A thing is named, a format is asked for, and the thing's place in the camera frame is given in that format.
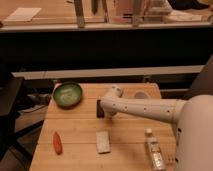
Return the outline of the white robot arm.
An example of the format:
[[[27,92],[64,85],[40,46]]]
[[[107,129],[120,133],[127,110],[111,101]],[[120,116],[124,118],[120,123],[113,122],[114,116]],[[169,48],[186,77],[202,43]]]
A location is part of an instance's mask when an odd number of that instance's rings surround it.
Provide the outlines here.
[[[213,95],[188,100],[123,98],[115,85],[100,98],[109,117],[118,112],[176,126],[174,171],[213,171]]]

